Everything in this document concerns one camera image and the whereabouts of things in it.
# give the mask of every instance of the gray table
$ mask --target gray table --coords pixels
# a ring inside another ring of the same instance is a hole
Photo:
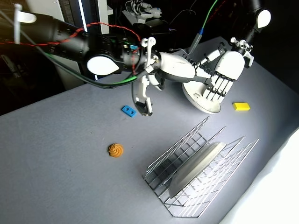
[[[204,52],[221,38],[198,46]],[[142,178],[147,165],[207,117],[184,97],[181,85],[150,88],[154,114],[130,118],[129,86],[91,85],[50,97],[0,117],[0,223],[175,224],[218,223],[247,189],[286,137],[299,126],[299,96],[259,64],[244,70],[202,129],[206,138],[227,126],[221,138],[259,143],[223,191],[198,219],[173,218]],[[232,103],[250,103],[235,112]],[[119,142],[125,152],[109,157]]]

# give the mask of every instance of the wire dish rack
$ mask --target wire dish rack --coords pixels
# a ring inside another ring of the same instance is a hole
[[[146,170],[145,181],[174,217],[200,217],[259,141],[257,139],[240,149],[237,149],[237,146],[244,137],[227,144],[197,177],[176,196],[170,198],[168,187],[172,176],[198,150],[210,144],[226,128],[222,128],[211,139],[206,140],[200,134],[200,130],[207,120],[208,117],[150,164]]]

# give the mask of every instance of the orange cookie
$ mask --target orange cookie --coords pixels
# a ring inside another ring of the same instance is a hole
[[[109,154],[113,157],[119,157],[123,154],[123,146],[118,143],[114,143],[109,146]]]

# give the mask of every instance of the white plate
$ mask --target white plate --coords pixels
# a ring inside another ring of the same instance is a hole
[[[210,114],[220,112],[220,103],[218,101],[211,101],[202,96],[206,89],[203,83],[191,81],[182,83],[182,87],[185,96],[196,108]]]
[[[216,142],[197,151],[173,176],[168,189],[170,198],[177,195],[200,174],[225,146],[224,142]]]

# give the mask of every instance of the yellow sponge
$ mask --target yellow sponge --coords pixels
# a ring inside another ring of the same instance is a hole
[[[249,111],[250,106],[248,103],[233,103],[234,109],[236,111]]]

